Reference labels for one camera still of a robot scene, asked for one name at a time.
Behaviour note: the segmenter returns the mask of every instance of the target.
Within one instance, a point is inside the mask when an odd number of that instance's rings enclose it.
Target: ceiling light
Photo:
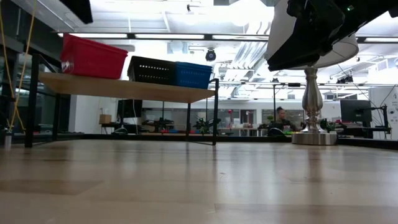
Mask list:
[[[79,34],[79,33],[69,33],[70,35],[74,35],[77,37],[81,38],[93,38],[93,39],[107,39],[107,38],[115,38],[115,39],[120,39],[120,38],[127,38],[127,34],[90,34],[90,33],[85,33],[85,34]],[[58,36],[63,37],[63,33],[58,33]]]
[[[198,34],[136,34],[137,39],[195,39],[202,40],[204,35]]]
[[[189,12],[186,14],[186,16],[183,18],[184,23],[186,23],[186,25],[190,25],[193,26],[196,23],[198,23],[200,21],[200,15],[197,12]]]
[[[213,40],[268,40],[267,35],[213,35]]]
[[[267,7],[260,0],[239,0],[228,7],[231,22],[236,26],[245,26],[250,22],[270,22],[274,17],[274,8]]]
[[[369,37],[365,42],[398,42],[398,37]]]
[[[202,46],[188,46],[188,50],[200,50],[200,51],[205,51],[207,50],[207,47],[202,47]]]

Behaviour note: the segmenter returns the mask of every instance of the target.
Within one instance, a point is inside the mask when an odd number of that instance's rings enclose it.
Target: blue plastic crate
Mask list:
[[[211,66],[197,65],[194,63],[177,62],[177,86],[207,89]]]

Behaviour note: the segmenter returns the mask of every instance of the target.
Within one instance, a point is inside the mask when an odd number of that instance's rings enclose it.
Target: yellow cable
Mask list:
[[[1,4],[0,4],[0,26],[1,26],[1,37],[2,37],[2,47],[3,47],[3,51],[4,51],[4,58],[5,58],[5,63],[6,63],[6,70],[7,70],[7,76],[8,76],[8,83],[10,85],[10,90],[11,90],[11,98],[14,99],[14,90],[12,87],[12,81],[11,81],[11,76],[10,76],[10,70],[9,70],[9,66],[8,66],[8,59],[7,59],[7,48],[6,48],[6,38],[4,36],[4,28],[3,28],[3,23],[2,23],[2,13],[1,13]],[[19,116],[19,110],[17,109],[17,115],[18,115],[18,119],[19,122],[21,123],[21,128],[25,134],[25,127],[24,124],[21,120],[21,117]],[[12,129],[12,124],[10,123],[10,121],[7,119],[7,124],[8,124],[8,128],[9,130]]]
[[[19,97],[21,95],[22,81],[24,80],[26,61],[27,61],[27,56],[28,56],[28,51],[29,51],[30,38],[32,37],[32,30],[33,30],[33,23],[35,21],[36,8],[37,8],[37,0],[35,0],[34,6],[33,6],[32,21],[30,22],[29,36],[28,36],[27,44],[26,44],[26,53],[25,53],[25,59],[24,59],[24,66],[22,68],[21,80],[19,81],[19,87],[18,87],[18,96],[17,96],[17,100],[15,102],[15,105],[18,105]],[[12,120],[11,120],[10,132],[12,131],[12,128],[14,126],[16,112],[17,112],[17,107],[15,106],[14,107],[14,114],[12,115]]]

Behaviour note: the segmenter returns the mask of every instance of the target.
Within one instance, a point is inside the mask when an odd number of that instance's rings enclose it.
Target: white lamp shade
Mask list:
[[[293,34],[296,18],[286,13],[288,0],[280,0],[275,6],[275,16],[271,25],[271,33],[269,36],[266,59],[270,59],[275,52],[286,42]],[[346,37],[337,42],[333,46],[333,50],[323,57],[314,65],[315,68],[328,67],[354,57],[359,51],[355,34]],[[301,70],[305,67],[290,68],[292,70]]]

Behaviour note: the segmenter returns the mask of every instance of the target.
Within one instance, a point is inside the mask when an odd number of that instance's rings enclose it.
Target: red plastic bin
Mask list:
[[[88,77],[120,79],[127,51],[70,34],[63,36],[62,71]]]

